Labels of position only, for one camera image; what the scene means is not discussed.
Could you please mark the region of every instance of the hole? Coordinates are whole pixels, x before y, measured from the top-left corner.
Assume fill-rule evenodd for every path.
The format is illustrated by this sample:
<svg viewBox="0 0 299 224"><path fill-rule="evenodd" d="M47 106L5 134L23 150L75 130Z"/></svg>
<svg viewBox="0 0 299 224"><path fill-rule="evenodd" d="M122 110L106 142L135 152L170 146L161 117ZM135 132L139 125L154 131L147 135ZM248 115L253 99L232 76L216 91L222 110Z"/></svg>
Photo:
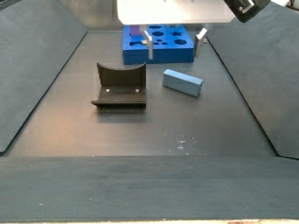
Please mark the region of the hole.
<svg viewBox="0 0 299 224"><path fill-rule="evenodd" d="M182 33L181 31L175 31L175 32L173 32L173 35L174 35L174 36L182 36L183 33Z"/></svg>
<svg viewBox="0 0 299 224"><path fill-rule="evenodd" d="M187 44L187 41L186 41L185 39L177 39L177 40L174 41L174 43L175 43L177 45L186 45L186 44Z"/></svg>
<svg viewBox="0 0 299 224"><path fill-rule="evenodd" d="M137 42L130 42L130 45L134 46L134 45L142 45L142 41L137 41Z"/></svg>
<svg viewBox="0 0 299 224"><path fill-rule="evenodd" d="M155 35L157 37L162 37L165 34L163 34L161 31L155 31L155 32L154 32L154 35Z"/></svg>
<svg viewBox="0 0 299 224"><path fill-rule="evenodd" d="M150 28L151 28L151 29L161 29L162 26L159 26L159 25L151 25Z"/></svg>

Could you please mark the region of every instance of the blue peg board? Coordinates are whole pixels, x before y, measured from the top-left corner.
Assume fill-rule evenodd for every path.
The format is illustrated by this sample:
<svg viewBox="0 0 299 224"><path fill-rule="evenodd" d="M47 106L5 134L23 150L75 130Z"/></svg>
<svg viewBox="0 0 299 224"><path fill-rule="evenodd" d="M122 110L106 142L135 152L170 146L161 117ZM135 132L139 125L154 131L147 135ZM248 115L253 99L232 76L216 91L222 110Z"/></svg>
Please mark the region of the blue peg board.
<svg viewBox="0 0 299 224"><path fill-rule="evenodd" d="M154 37L154 59L149 59L149 49L142 44L142 35L130 35L130 26L125 26L123 57L125 64L182 63L194 62L194 43L183 25L167 26L154 24L147 26Z"/></svg>

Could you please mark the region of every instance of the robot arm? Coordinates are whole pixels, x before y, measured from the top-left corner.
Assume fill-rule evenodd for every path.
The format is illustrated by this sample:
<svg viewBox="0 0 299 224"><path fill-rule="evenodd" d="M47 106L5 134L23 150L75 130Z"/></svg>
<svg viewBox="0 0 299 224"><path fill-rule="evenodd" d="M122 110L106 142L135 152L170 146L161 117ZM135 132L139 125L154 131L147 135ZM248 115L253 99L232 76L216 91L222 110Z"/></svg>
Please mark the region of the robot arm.
<svg viewBox="0 0 299 224"><path fill-rule="evenodd" d="M225 0L238 20L246 23L270 4L272 0Z"/></svg>

